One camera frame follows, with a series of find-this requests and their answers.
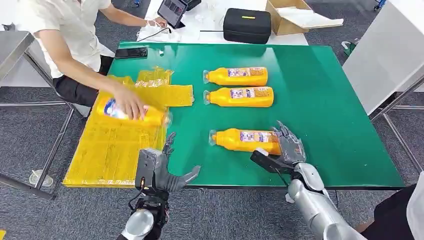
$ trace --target orange bottle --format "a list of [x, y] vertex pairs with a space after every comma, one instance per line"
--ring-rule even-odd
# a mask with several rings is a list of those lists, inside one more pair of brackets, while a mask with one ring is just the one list
[[281, 155], [280, 144], [273, 131], [240, 130], [229, 128], [225, 131], [211, 130], [209, 143], [228, 150], [253, 152], [262, 148], [270, 154]]
[[203, 92], [204, 104], [221, 107], [267, 108], [274, 102], [274, 92], [269, 86], [227, 88]]
[[266, 67], [220, 67], [214, 71], [203, 71], [203, 82], [229, 86], [265, 86], [268, 81]]
[[[109, 116], [116, 119], [128, 120], [126, 115], [116, 104], [114, 98], [100, 99], [96, 109], [100, 115]], [[157, 110], [152, 106], [144, 106], [144, 118], [136, 120], [138, 124], [143, 126], [169, 126], [172, 122], [172, 115], [170, 112], [163, 112]]]

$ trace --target green table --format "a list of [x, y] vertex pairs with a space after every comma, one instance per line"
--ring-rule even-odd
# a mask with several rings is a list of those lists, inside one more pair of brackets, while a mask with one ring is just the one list
[[[147, 59], [115, 60], [109, 74], [135, 80], [140, 70], [160, 66], [174, 71], [172, 84], [193, 85], [193, 106], [171, 108], [168, 129], [176, 132], [169, 171], [183, 175], [201, 166], [191, 186], [285, 186], [278, 175], [252, 162], [249, 152], [208, 144], [210, 130], [269, 130], [277, 120], [302, 139], [307, 162], [316, 166], [326, 187], [404, 186], [330, 47], [137, 42], [119, 47], [141, 46], [148, 47]], [[272, 107], [204, 105], [204, 90], [220, 86], [203, 84], [202, 71], [220, 67], [267, 67]]]

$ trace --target robotic hand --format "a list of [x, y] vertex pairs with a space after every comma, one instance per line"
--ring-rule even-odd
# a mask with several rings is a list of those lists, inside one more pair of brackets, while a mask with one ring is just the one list
[[[118, 240], [157, 240], [162, 227], [169, 219], [169, 192], [182, 189], [199, 175], [200, 166], [195, 166], [184, 176], [175, 176], [168, 172], [168, 161], [174, 149], [171, 145], [175, 132], [166, 139], [162, 151], [145, 148], [138, 155], [135, 187], [140, 192], [129, 201], [131, 216]], [[138, 199], [135, 207], [131, 202]]]
[[256, 149], [250, 159], [270, 173], [290, 174], [288, 202], [299, 208], [308, 228], [319, 240], [366, 240], [343, 219], [331, 201], [317, 169], [306, 163], [302, 141], [278, 121], [279, 129], [272, 130], [278, 137], [281, 156], [270, 156]]

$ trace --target black case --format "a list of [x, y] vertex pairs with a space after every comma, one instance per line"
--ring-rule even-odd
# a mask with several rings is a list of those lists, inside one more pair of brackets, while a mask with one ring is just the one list
[[227, 41], [266, 44], [271, 35], [271, 15], [267, 11], [229, 8], [223, 32]]
[[182, 0], [184, 3], [187, 4], [187, 12], [192, 10], [194, 7], [196, 7], [197, 5], [199, 5], [202, 0]]

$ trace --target yellow packaging sheet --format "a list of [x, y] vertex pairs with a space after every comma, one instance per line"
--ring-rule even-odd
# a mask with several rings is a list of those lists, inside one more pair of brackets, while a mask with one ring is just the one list
[[[129, 76], [110, 77], [128, 85], [148, 105], [158, 109], [190, 106], [193, 87], [169, 85], [171, 73], [161, 68], [141, 71], [135, 84]], [[93, 109], [98, 107], [99, 99], [111, 97], [107, 92], [100, 92]], [[140, 149], [162, 149], [166, 135], [164, 127], [143, 127], [137, 125], [137, 121], [116, 119], [93, 111], [63, 184], [67, 187], [133, 188]]]

